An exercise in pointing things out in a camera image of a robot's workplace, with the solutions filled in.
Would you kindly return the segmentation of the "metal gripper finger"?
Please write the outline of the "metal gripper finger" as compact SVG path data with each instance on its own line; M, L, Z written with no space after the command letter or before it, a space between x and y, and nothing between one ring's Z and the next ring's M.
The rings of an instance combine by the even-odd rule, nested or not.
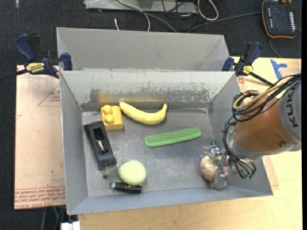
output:
M210 186L213 189L220 190L227 186L227 168L215 168L214 181L210 182Z
M211 158L214 157L222 157L224 152L222 149L219 149L216 145L211 145L211 146L204 146L203 147L203 153L204 155L207 155Z

